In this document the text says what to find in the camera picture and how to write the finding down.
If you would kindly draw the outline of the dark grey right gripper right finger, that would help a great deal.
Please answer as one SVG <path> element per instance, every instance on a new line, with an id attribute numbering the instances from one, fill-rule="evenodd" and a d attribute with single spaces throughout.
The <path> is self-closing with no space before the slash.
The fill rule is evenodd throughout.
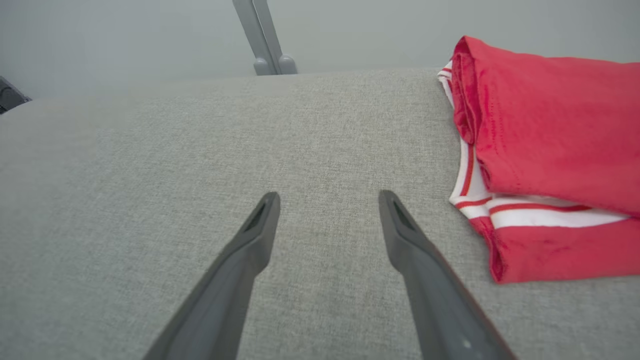
<path id="1" fill-rule="evenodd" d="M 404 280 L 425 360 L 514 360 L 515 354 L 397 194 L 379 192 L 387 255 Z"/>

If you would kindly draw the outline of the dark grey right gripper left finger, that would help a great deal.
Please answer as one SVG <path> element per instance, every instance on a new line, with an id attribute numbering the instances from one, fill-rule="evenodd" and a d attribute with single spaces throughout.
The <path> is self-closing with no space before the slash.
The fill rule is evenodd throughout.
<path id="1" fill-rule="evenodd" d="M 256 277 L 268 266 L 281 214 L 266 193 L 153 342 L 147 360 L 235 360 Z"/>

